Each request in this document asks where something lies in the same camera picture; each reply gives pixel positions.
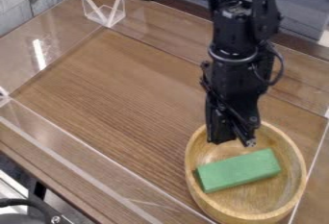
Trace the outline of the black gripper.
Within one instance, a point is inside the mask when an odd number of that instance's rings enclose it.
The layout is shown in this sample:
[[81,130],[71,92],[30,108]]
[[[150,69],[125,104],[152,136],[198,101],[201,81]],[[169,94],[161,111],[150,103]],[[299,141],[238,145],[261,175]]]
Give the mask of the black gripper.
[[245,54],[210,47],[209,54],[213,60],[201,64],[208,142],[221,144],[238,138],[245,147],[255,147],[259,100],[269,86],[269,55],[261,47]]

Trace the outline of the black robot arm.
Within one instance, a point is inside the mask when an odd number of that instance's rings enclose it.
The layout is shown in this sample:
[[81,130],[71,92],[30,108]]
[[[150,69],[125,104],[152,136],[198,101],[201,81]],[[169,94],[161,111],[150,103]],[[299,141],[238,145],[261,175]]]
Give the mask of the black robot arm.
[[283,76],[273,70],[284,62],[272,43],[281,22],[277,0],[209,0],[209,10],[212,58],[201,63],[208,141],[237,139],[252,147],[261,126],[259,100]]

